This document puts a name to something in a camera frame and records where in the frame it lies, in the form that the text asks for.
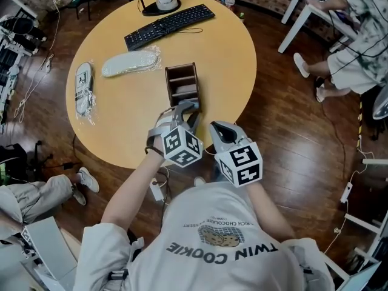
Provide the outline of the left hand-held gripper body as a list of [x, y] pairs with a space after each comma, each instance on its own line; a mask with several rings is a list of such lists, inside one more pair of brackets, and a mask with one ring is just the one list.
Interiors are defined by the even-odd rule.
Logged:
[[[202, 158], [203, 142], [196, 137], [196, 133], [189, 132], [187, 120], [190, 114], [184, 114], [182, 125], [174, 124], [175, 107], [170, 107], [159, 114], [154, 128], [148, 131], [147, 150], [153, 150], [178, 167], [187, 167]], [[156, 135], [161, 135], [163, 139], [163, 151], [153, 146], [153, 138]]]

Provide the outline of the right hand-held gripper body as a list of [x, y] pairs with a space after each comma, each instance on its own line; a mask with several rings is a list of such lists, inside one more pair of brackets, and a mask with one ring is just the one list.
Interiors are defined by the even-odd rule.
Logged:
[[236, 187], [257, 182], [263, 177], [263, 158], [256, 142], [245, 134], [238, 143], [226, 143], [225, 152], [216, 153], [221, 173]]

